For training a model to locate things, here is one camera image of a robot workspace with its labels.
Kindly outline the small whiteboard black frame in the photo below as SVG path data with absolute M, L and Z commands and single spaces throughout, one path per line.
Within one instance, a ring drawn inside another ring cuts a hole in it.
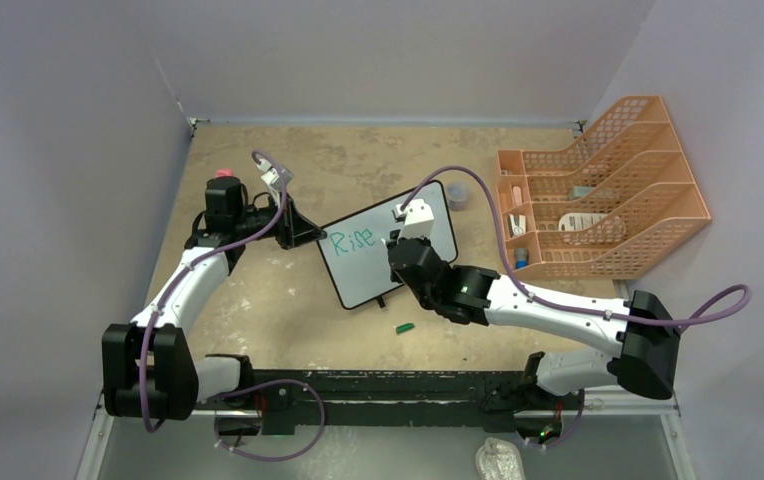
M 390 233 L 399 227 L 392 210 L 409 194 L 404 191 L 322 227 L 327 238 L 318 242 L 318 248 L 344 309 L 355 309 L 400 287 L 391 280 L 386 247 L 380 238 L 388 240 Z M 441 259 L 456 260 L 458 246 L 443 183 L 431 181 L 417 197 L 434 214 L 432 246 Z

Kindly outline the green marker cap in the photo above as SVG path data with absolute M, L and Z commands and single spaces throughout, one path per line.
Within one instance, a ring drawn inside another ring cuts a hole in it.
M 405 332 L 408 332 L 408 331 L 410 331 L 410 330 L 412 330 L 414 328 L 415 328 L 415 324 L 414 323 L 404 323 L 404 324 L 398 325 L 395 328 L 395 333 L 397 335 L 401 335 L 401 334 L 403 334 Z

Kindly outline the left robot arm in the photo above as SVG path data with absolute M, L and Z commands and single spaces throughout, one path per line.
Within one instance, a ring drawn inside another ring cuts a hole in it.
M 220 398 L 242 409 L 256 382 L 245 355 L 193 359 L 187 336 L 249 243 L 273 238 L 290 250 L 325 238 L 299 213 L 287 192 L 290 174 L 262 176 L 268 202 L 258 206 L 237 177 L 219 173 L 206 183 L 205 208 L 194 219 L 181 260 L 156 297 L 132 320 L 112 324 L 101 340 L 103 403 L 108 414 L 140 417 L 149 431 L 185 420 L 195 406 Z

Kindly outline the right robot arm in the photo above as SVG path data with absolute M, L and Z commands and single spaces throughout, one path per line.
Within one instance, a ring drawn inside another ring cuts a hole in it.
M 606 385 L 654 400 L 672 398 L 680 334 L 656 295 L 637 290 L 624 301 L 540 287 L 522 293 L 507 275 L 443 260 L 426 238 L 394 230 L 385 246 L 392 279 L 425 310 L 456 324 L 526 328 L 582 344 L 577 351 L 528 358 L 519 381 L 527 404 L 542 407 Z

